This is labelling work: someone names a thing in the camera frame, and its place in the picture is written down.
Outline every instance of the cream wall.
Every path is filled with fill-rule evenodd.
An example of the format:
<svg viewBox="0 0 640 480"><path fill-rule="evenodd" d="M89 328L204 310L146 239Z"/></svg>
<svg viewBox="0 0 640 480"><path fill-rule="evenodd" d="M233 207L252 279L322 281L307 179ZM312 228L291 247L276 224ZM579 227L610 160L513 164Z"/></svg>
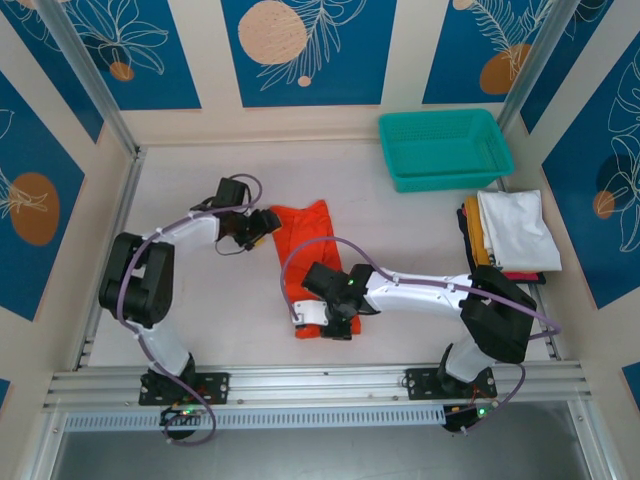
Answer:
<svg viewBox="0 0 640 480"><path fill-rule="evenodd" d="M639 18L637 0L615 0L532 134L520 119L507 132L517 164L509 187L542 190L545 220L562 254L564 270L547 275L543 288L550 313L565 328L560 344L568 358L582 361L628 472L640 469L640 412L621 368L640 361L640 289L596 309L541 164L638 34Z"/></svg>
<svg viewBox="0 0 640 480"><path fill-rule="evenodd" d="M36 320L0 308L0 378L12 384L0 418L0 478L10 479L31 453L52 372L69 369L76 354L130 161L107 129L91 141L2 15L0 45L0 71L85 173Z"/></svg>
<svg viewBox="0 0 640 480"><path fill-rule="evenodd" d="M377 138L377 120L382 113L423 108L422 97L449 2L398 0L379 107L244 109L220 0L170 0L202 110L123 112L124 118L143 145ZM501 105L474 106L497 112Z"/></svg>

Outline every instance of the teal plastic basket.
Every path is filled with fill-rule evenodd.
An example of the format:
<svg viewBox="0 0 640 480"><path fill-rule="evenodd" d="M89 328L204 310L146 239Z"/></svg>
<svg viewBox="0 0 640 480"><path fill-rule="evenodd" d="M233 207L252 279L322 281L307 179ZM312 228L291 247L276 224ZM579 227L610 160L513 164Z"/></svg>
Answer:
<svg viewBox="0 0 640 480"><path fill-rule="evenodd" d="M380 140L401 193L483 188L513 173L507 142L482 109L383 115Z"/></svg>

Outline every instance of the purple cable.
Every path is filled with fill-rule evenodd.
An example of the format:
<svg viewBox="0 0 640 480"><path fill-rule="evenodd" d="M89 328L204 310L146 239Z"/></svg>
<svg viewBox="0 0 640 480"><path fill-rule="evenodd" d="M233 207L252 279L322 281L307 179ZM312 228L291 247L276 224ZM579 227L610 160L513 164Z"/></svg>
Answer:
<svg viewBox="0 0 640 480"><path fill-rule="evenodd" d="M216 424L216 416L213 413L213 410L209 406L207 401L204 398L202 398L198 394L198 392L196 392L193 388L191 388L189 385L187 385L185 382L183 382L179 377L173 375L171 372L166 370L162 365L160 365L158 363L158 361L155 359L155 357L153 356L153 354L151 353L151 351L149 350L147 345L144 343L144 339L139 335L138 329L135 328L132 325L129 325L125 321L124 313L123 313L124 297L125 297L127 288L129 287L129 282L131 281L131 276L133 275L133 271L135 270L136 264L140 260L140 257L142 257L142 254L144 253L144 251L158 237L160 237L164 233L168 233L168 232L170 232L172 230L175 230L178 227L186 225L187 223L191 222L192 220L196 220L198 218L206 217L206 216L209 216L209 215L215 215L215 214L218 214L218 213L231 212L231 211L242 209L242 208L251 208L258 202L258 200L260 200L260 197L262 197L262 183L260 183L260 180L258 180L253 175L249 175L247 173L238 173L238 174L232 175L229 178L233 179L233 178L239 178L239 177L249 178L249 179L253 180L258 185L258 194L256 195L256 197L253 200L251 200L249 203L246 203L244 205L239 205L237 207L213 208L211 210L206 210L204 212L199 212L199 213L193 214L191 216L187 216L187 217L181 218L177 222L174 222L171 225L169 225L167 227L164 227L164 228L156 231L155 233L153 233L151 236L149 236L149 238L147 238L142 243L142 245L140 245L138 250L136 250L136 252L133 254L133 257L131 258L131 261L129 262L129 265L127 266L127 270L125 271L124 277L122 278L122 285L120 286L120 292L118 293L118 301L117 301L117 304L116 304L116 318L120 322L120 324L123 327L126 327L127 329L131 330L134 333L135 338L138 340L138 343L140 344L140 348L142 349L142 351L145 354L145 356L152 363L152 366L156 370L158 370L160 373L162 373L164 376L168 377L171 381L173 381L174 383L176 383L177 385L182 387L198 403L200 403L205 408L207 413L211 416L211 420L213 422L213 426L211 428L211 431L207 434L206 437L204 437L204 438L202 438L200 440L193 441L193 442L177 442L177 441L175 441L175 440L173 440L172 438L169 437L169 427L173 423L171 420L173 420L173 418L177 418L178 415L173 417L171 420L169 420L169 422L167 422L167 424L164 427L164 430L162 431L163 435L167 439L167 442L172 444L172 445L178 445L178 446L181 446L181 447L193 447L193 446L202 445L202 444L208 442L209 440L211 440L213 438L213 435L214 435L214 433L216 431L216 426L217 426L217 424Z"/></svg>
<svg viewBox="0 0 640 480"><path fill-rule="evenodd" d="M326 242L326 241L335 241L335 242L338 242L338 243L343 243L343 244L353 248L383 278L385 278L386 280L388 280L390 282L394 282L395 281L393 276L389 275L387 272L382 270L382 268L380 268L380 266L371 258L371 256L369 254L367 254L367 252L365 252L362 248L360 248L355 243L353 243L353 242L351 242L349 240L346 240L344 238L333 237L333 236L312 238L311 240L307 240L306 242L298 245L298 247L296 247L289 254L289 256L285 260L284 264L282 265L282 272L280 273L280 290L282 291L282 296L284 297L285 302L287 302L287 307L289 308L289 312L291 312L291 315L295 319L298 318L298 315L297 315L295 309L293 308L293 304L291 303L291 299L289 298L289 294L287 293L287 286L286 286L286 283L285 283L285 275L287 273L287 269L289 268L289 264L291 263L291 260L293 260L293 258L301 250L307 248L309 245L312 245L314 243ZM400 279L398 279L398 282L399 283L404 283L406 285L426 285L426 286L430 286L430 287L439 287L439 288L447 288L449 285L453 285L454 289L462 290L463 292L472 293L474 295L480 295L480 296L488 298L490 300L494 300L496 302L502 303L503 305L506 305L506 306L511 307L511 308L513 308L515 310L518 310L519 312L525 313L527 315L531 315L532 317L537 318L538 320L542 321L543 323L545 323L549 327L553 328L553 330L550 330L548 332L543 332L543 333L538 333L538 334L531 335L529 337L529 340L535 340L536 338L542 338L542 337L551 337L553 335L559 334L562 331L562 327L558 323L556 323L555 321L551 320L550 318L547 318L546 316L542 315L541 313L538 313L535 310L532 310L531 308L525 307L524 305L520 305L519 303L516 303L516 302L514 302L512 300L509 300L508 298L501 297L500 295L495 295L495 294L493 294L491 292L485 292L484 290L480 290L479 288L467 287L465 285L459 285L459 284L456 284L456 283L440 282L440 281L437 281L437 280L426 280L426 279L408 279L408 278L404 278L403 279L403 278L400 278ZM516 393L518 393L518 391L522 387L522 384L524 383L524 380L526 378L525 369L521 364L517 364L517 365L522 370L522 376L520 377L520 381L518 382L516 387L504 398L504 400L502 402L500 402L500 404L493 411L493 414L495 414L498 411L502 410L502 408L504 408L504 406L507 403L509 403L509 401L516 395ZM467 428L464 433L473 430L474 428L476 428L481 423L484 423L484 422L478 422L475 425L472 425L471 427Z"/></svg>

